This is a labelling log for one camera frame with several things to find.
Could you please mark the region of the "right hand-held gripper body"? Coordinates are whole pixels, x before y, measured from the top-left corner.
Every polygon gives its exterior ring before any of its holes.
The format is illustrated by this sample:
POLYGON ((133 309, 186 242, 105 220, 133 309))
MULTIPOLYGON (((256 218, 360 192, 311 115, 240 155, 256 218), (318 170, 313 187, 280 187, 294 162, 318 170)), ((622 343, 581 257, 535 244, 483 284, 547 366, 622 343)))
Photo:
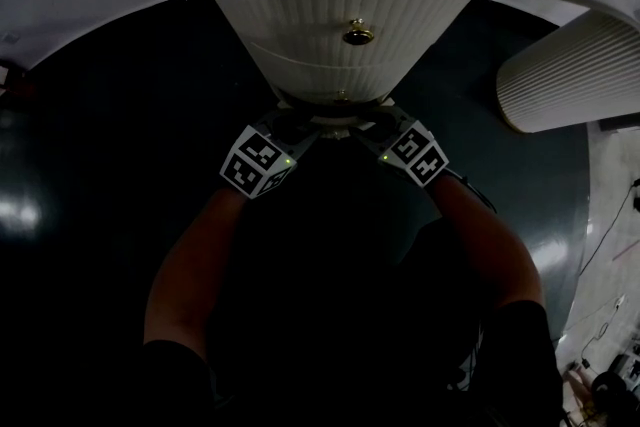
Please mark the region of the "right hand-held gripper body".
POLYGON ((351 135, 376 157, 377 162, 404 179, 425 188, 449 160, 434 135, 399 107, 377 107, 351 135))

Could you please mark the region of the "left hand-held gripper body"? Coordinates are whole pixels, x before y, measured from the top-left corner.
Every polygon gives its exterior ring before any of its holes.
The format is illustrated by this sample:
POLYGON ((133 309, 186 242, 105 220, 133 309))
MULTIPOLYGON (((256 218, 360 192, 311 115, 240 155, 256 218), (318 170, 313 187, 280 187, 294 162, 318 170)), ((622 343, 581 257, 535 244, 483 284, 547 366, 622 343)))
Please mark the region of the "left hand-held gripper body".
POLYGON ((293 109, 278 109, 247 125, 220 176, 248 199, 279 187, 320 136, 320 126, 293 109))

